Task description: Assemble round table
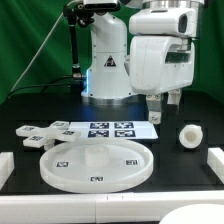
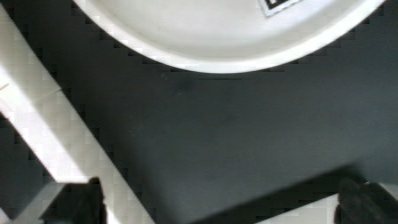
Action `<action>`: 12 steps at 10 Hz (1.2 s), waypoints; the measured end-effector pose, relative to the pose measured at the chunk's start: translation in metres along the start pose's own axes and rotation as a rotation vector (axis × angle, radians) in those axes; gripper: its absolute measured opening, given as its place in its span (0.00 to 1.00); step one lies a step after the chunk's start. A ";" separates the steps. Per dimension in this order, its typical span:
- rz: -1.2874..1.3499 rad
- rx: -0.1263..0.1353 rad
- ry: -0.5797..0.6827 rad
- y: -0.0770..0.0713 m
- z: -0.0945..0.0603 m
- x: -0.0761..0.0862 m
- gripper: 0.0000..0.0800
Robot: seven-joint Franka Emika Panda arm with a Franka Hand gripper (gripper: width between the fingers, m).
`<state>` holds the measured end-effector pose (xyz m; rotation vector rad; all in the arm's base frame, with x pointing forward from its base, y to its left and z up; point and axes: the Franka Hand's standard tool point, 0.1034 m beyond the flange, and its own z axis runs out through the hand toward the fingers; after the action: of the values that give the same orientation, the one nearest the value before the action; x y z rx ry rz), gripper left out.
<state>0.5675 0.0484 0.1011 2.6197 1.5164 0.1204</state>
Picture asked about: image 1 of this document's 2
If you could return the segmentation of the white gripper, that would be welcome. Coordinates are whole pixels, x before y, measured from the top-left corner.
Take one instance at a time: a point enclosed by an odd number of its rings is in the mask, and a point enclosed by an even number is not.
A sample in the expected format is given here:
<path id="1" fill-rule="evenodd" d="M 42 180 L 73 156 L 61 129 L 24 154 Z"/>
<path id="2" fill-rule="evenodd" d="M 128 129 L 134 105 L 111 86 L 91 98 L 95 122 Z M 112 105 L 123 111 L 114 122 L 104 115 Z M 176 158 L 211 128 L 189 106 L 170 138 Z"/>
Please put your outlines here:
<path id="1" fill-rule="evenodd" d="M 168 113 L 176 115 L 182 96 L 179 88 L 192 84 L 195 47 L 191 44 L 189 50 L 182 50 L 182 46 L 182 38 L 171 36 L 135 36 L 131 41 L 130 84 L 135 93 L 147 95 L 148 120 L 152 124 L 162 120 L 161 93 L 169 91 Z"/>

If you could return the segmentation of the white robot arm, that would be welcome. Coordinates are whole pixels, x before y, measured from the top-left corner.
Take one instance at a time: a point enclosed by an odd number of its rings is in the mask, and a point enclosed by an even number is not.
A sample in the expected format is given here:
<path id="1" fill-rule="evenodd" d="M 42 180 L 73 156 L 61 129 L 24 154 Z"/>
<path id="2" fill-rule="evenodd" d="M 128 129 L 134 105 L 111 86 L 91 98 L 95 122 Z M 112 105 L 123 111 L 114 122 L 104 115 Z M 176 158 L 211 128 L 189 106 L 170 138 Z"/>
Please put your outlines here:
<path id="1" fill-rule="evenodd" d="M 192 84 L 205 0 L 84 0 L 95 11 L 86 102 L 121 104 L 146 97 L 148 120 L 161 122 L 163 95 L 178 106 Z"/>

